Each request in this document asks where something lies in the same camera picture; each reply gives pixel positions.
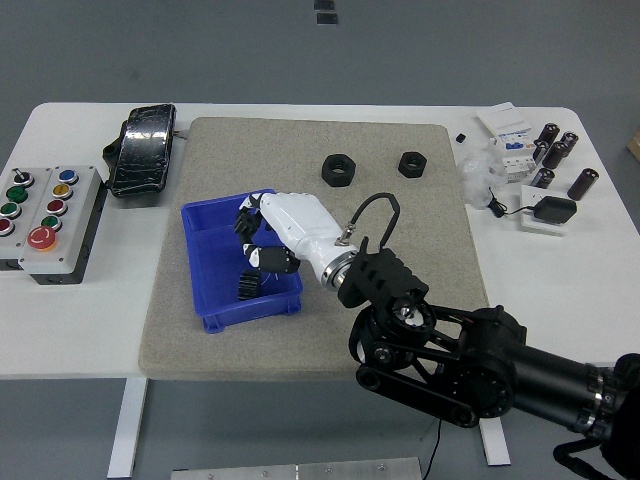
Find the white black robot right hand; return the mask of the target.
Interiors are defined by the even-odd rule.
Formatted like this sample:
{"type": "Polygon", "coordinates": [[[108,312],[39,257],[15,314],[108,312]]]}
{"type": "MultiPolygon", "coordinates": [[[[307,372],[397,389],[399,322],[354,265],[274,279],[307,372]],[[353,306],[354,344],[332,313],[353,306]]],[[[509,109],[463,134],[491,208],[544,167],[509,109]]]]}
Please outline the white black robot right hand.
{"type": "Polygon", "coordinates": [[[355,259],[357,248],[342,240],[342,230],[316,196],[301,193],[253,193],[241,204],[234,231],[250,265],[269,273],[294,273],[302,260],[317,279],[337,288],[355,259]],[[260,247],[253,235],[265,222],[281,246],[260,247]]]}

